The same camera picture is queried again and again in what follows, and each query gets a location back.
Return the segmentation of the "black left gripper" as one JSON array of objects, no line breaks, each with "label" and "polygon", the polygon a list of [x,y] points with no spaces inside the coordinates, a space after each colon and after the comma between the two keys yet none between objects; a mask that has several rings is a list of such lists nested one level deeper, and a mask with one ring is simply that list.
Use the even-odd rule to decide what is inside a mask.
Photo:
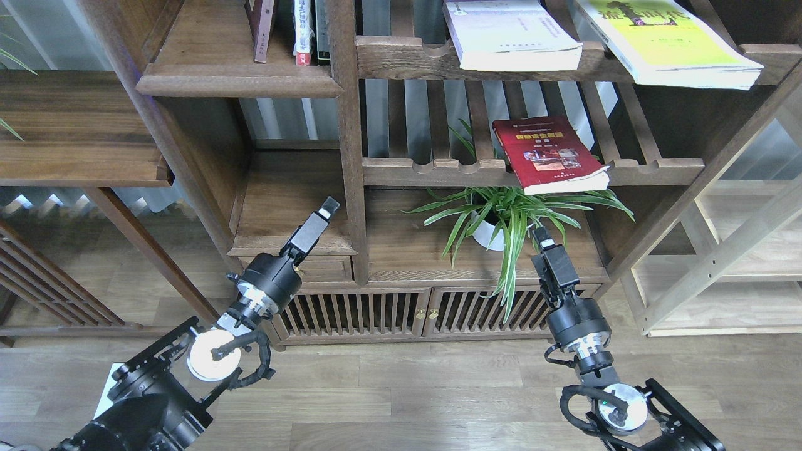
[{"label": "black left gripper", "polygon": [[284,243],[278,256],[258,254],[243,274],[229,273],[241,293],[232,310],[241,314],[277,314],[301,287],[295,266],[303,262],[317,245],[319,237],[341,204],[332,196],[324,200],[317,212],[310,214]]}]

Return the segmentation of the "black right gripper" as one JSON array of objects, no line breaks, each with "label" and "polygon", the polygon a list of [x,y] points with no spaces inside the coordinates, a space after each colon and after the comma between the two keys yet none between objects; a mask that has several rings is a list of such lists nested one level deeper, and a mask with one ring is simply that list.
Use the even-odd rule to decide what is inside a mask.
[{"label": "black right gripper", "polygon": [[598,303],[576,291],[579,277],[564,246],[541,225],[531,225],[530,235],[541,252],[533,264],[551,308],[546,320],[556,344],[564,352],[604,351],[612,331]]}]

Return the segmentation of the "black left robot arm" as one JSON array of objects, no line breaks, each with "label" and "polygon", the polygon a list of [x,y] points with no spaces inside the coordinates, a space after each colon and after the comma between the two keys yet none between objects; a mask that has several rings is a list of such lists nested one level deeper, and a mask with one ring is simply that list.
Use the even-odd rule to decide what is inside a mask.
[{"label": "black left robot arm", "polygon": [[191,317],[112,373],[111,406],[58,450],[184,450],[206,431],[209,406],[226,390],[273,376],[261,328],[301,287],[297,272],[339,209],[332,197],[310,214],[278,255],[258,254],[231,273],[239,297],[207,331]]}]

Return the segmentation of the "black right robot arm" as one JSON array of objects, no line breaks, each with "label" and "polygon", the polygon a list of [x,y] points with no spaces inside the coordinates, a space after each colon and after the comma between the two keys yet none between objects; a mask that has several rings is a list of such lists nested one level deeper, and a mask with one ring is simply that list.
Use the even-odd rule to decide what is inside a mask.
[{"label": "black right robot arm", "polygon": [[722,450],[724,445],[656,380],[622,383],[607,351],[609,323],[594,299],[576,292],[579,277],[564,246],[544,227],[530,226],[539,254],[533,265],[549,305],[554,349],[573,354],[563,364],[578,385],[564,387],[561,413],[574,427],[598,437],[609,450]]}]

